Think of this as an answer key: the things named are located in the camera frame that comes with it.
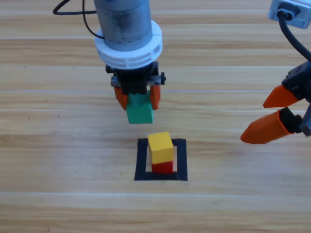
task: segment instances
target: gray cylindrical motor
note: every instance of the gray cylindrical motor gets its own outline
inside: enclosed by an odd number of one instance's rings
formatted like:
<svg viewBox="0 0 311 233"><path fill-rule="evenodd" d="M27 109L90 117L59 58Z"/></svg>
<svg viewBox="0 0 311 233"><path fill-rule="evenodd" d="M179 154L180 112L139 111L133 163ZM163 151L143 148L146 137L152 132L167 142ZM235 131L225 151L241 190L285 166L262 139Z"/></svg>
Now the gray cylindrical motor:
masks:
<svg viewBox="0 0 311 233"><path fill-rule="evenodd" d="M133 51L152 38L149 0L94 0L107 46Z"/></svg>

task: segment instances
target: green block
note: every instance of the green block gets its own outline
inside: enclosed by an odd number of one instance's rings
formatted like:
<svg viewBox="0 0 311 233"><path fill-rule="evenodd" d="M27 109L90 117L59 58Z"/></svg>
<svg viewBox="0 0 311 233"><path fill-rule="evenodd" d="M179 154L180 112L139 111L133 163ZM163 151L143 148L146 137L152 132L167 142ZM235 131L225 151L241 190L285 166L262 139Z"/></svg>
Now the green block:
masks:
<svg viewBox="0 0 311 233"><path fill-rule="evenodd" d="M130 124L152 124L154 110L150 102L150 92L146 95L129 94L126 112Z"/></svg>

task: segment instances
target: orange finger tip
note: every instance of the orange finger tip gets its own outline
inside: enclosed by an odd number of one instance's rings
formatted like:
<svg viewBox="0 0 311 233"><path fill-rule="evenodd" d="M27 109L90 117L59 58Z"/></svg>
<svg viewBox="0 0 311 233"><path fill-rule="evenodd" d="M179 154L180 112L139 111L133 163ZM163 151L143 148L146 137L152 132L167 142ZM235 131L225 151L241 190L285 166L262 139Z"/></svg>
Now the orange finger tip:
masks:
<svg viewBox="0 0 311 233"><path fill-rule="evenodd" d="M150 86L150 102L153 110L159 108L160 99L161 99L160 86Z"/></svg>
<svg viewBox="0 0 311 233"><path fill-rule="evenodd" d="M126 110L126 106L127 106L127 102L128 102L128 96L124 95L122 93L122 90L120 87L114 87L115 89L115 94L116 94L116 98L119 102L119 104L121 105L121 107Z"/></svg>
<svg viewBox="0 0 311 233"><path fill-rule="evenodd" d="M289 134L279 118L279 110L252 122L241 136L241 140L250 144L266 144Z"/></svg>
<svg viewBox="0 0 311 233"><path fill-rule="evenodd" d="M277 86L271 92L269 97L266 99L263 107L265 108L277 108L277 107L287 107L296 102L297 98L287 90L283 85Z"/></svg>

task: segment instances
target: wooden table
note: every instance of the wooden table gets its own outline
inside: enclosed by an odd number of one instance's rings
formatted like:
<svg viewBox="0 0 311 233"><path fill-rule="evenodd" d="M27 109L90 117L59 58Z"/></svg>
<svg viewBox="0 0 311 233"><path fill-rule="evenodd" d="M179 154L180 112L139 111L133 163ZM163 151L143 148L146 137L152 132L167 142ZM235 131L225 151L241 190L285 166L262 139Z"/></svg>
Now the wooden table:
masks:
<svg viewBox="0 0 311 233"><path fill-rule="evenodd" d="M0 0L1 233L311 232L310 139L240 140L305 61L271 0L151 0L167 76L152 125L128 124L82 16L54 16L58 1ZM138 138L162 131L187 139L189 181L134 181Z"/></svg>

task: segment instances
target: black square outline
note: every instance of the black square outline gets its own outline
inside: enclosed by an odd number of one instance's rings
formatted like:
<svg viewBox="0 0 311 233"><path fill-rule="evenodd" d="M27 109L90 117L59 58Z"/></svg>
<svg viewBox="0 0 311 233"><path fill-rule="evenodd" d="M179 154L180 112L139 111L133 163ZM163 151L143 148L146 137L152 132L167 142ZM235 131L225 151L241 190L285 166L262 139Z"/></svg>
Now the black square outline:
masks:
<svg viewBox="0 0 311 233"><path fill-rule="evenodd" d="M146 171L148 139L138 139L135 181L188 181L187 142L181 138L172 139L172 142L177 147L177 171L172 174L156 174Z"/></svg>

